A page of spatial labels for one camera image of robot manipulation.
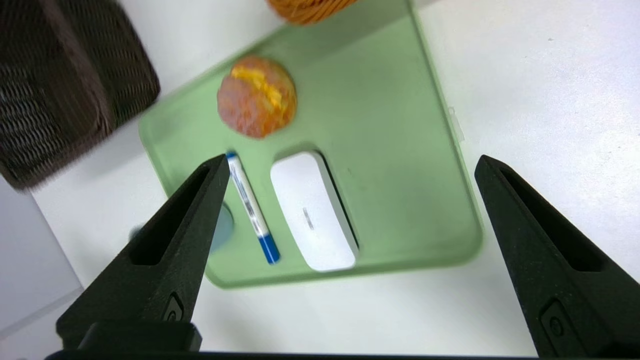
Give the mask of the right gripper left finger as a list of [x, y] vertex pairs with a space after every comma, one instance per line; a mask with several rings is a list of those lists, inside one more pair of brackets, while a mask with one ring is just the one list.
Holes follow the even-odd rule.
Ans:
[[198, 351], [192, 324], [230, 168], [202, 162], [74, 303], [55, 330], [65, 351]]

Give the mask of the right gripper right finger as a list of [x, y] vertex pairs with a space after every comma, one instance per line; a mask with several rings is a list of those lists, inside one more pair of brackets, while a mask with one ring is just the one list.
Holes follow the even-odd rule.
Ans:
[[474, 177], [540, 358], [638, 358], [640, 287], [514, 169]]

